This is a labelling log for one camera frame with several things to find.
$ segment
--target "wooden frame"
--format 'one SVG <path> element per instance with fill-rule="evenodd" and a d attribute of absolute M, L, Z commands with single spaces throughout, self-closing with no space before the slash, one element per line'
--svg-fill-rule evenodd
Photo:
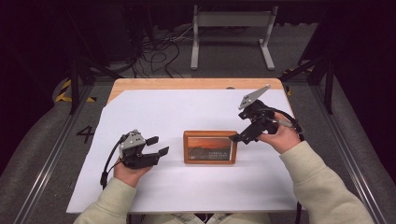
<path fill-rule="evenodd" d="M 235 164 L 237 143 L 229 136 L 235 131 L 185 131 L 184 162 L 187 164 Z"/>

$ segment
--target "white metal stand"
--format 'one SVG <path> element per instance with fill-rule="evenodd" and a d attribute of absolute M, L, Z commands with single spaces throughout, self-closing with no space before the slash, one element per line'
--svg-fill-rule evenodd
<path fill-rule="evenodd" d="M 194 6 L 193 31 L 194 39 L 192 44 L 191 70 L 198 69 L 199 38 L 198 27 L 208 26 L 256 26 L 266 27 L 264 39 L 259 39 L 262 55 L 269 70 L 274 70 L 275 66 L 268 50 L 268 41 L 274 27 L 277 7 L 272 11 L 254 12 L 224 12 L 224 11 L 198 11 L 198 6 Z"/>

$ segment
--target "white sheet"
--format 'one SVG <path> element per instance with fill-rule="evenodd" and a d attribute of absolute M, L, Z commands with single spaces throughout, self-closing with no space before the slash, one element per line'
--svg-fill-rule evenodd
<path fill-rule="evenodd" d="M 144 153 L 170 147 L 157 166 L 144 175 L 132 213 L 252 212 L 295 210 L 292 182 L 277 152 L 262 142 L 238 143 L 234 165 L 187 165 L 183 161 L 183 132 L 233 130 L 249 125 L 238 106 L 255 90 L 124 91 L 102 112 L 90 152 L 78 177 L 67 213 L 81 213 L 102 191 L 101 173 L 122 134 L 137 129 L 159 143 Z M 282 90 L 260 98 L 266 105 L 291 114 Z M 110 164 L 114 164 L 116 151 Z"/>

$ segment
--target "beige sweatshirt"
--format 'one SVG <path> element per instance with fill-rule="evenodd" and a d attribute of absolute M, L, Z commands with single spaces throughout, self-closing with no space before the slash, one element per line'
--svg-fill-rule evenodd
<path fill-rule="evenodd" d="M 307 142 L 280 155 L 294 184 L 294 194 L 308 211 L 311 224 L 374 223 L 361 201 L 344 185 L 342 179 L 312 150 Z M 98 201 L 91 204 L 75 223 L 125 223 L 136 190 L 116 178 L 111 178 Z M 148 216 L 149 224 L 179 224 L 171 215 Z M 203 223 L 195 218 L 190 223 Z M 270 224 L 258 214 L 234 214 L 221 224 Z"/>

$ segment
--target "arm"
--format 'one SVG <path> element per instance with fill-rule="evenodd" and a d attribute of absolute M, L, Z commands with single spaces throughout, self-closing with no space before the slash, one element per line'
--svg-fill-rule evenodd
<path fill-rule="evenodd" d="M 126 223 L 127 214 L 136 193 L 135 187 L 140 177 L 151 167 L 132 170 L 122 163 L 116 164 L 114 177 L 110 179 L 98 200 L 87 207 L 74 223 Z"/>
<path fill-rule="evenodd" d="M 276 119 L 286 120 L 280 114 Z M 281 154 L 310 223 L 374 223 L 361 201 L 308 143 L 300 141 L 294 129 L 280 125 L 276 134 L 263 133 L 258 139 Z"/>

